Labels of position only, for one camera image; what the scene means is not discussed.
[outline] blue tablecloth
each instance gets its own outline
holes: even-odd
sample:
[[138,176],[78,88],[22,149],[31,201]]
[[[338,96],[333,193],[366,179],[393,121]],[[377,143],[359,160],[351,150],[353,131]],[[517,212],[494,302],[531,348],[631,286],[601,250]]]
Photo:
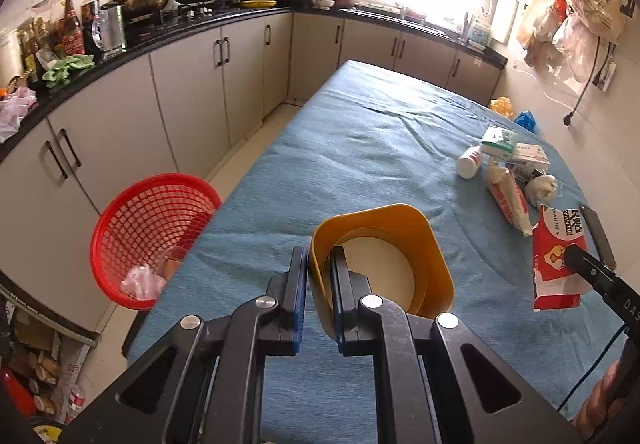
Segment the blue tablecloth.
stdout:
[[[197,240],[136,338],[140,356],[181,317],[228,315],[286,271],[325,218],[404,202],[427,216],[449,267],[452,312],[553,405],[622,324],[590,293],[576,309],[532,311],[531,239],[504,220],[482,174],[456,175],[456,158],[489,125],[542,144],[562,181],[558,208],[584,202],[556,150],[463,97],[348,62],[287,125]],[[535,222],[536,212],[531,218]],[[618,344],[569,403],[575,413]],[[375,443],[370,358],[343,358],[324,334],[310,292],[302,351],[268,358],[262,437],[286,443]]]

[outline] kitchen cabinet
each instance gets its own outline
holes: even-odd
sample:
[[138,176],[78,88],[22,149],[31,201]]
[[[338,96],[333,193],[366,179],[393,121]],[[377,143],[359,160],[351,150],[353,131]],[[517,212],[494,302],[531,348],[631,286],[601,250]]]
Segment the kitchen cabinet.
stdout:
[[110,305],[89,262],[98,214],[73,176],[63,176],[54,156],[62,164],[42,121],[2,161],[0,269],[56,314],[96,331]]
[[356,20],[345,20],[340,65],[362,61],[393,70],[400,47],[400,32]]
[[500,73],[498,68],[481,59],[457,52],[446,88],[478,104],[489,106]]
[[338,67],[344,19],[295,13],[291,39],[289,98],[306,102]]
[[222,27],[226,117],[231,146],[260,124],[264,116],[264,17]]
[[49,122],[70,171],[99,211],[133,183],[176,170],[148,55],[79,91]]
[[264,117],[287,96],[292,22],[293,16],[290,13],[266,18],[262,88]]
[[420,36],[403,32],[394,70],[435,84],[447,86],[456,50]]
[[151,53],[158,102],[178,171],[205,177],[229,151],[220,29]]

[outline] red plastic basket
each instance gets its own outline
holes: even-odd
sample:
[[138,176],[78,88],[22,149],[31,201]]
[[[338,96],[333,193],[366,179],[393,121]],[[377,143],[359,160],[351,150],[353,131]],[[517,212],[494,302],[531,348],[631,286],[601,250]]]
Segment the red plastic basket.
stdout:
[[162,251],[190,250],[222,206],[216,190],[200,178],[167,173],[142,180],[104,210],[91,241],[91,267],[98,286],[112,301],[149,310],[156,300],[137,300],[120,291],[132,267],[155,267]]

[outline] black phone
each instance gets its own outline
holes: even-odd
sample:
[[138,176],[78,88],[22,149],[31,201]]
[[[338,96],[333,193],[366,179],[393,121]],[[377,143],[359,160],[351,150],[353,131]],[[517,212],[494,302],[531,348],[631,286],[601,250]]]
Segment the black phone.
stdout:
[[580,206],[580,212],[584,217],[584,221],[587,223],[591,237],[598,251],[600,261],[606,265],[610,270],[616,270],[618,264],[616,264],[615,258],[613,258],[613,251],[607,239],[607,235],[604,232],[604,228],[600,223],[598,214],[586,205]]

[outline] white bottle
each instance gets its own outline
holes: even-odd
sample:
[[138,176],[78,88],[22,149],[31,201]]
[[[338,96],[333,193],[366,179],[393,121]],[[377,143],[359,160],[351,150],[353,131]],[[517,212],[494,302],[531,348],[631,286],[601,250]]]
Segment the white bottle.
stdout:
[[481,163],[482,152],[480,151],[480,146],[470,147],[458,158],[458,175],[464,179],[473,178],[478,173]]

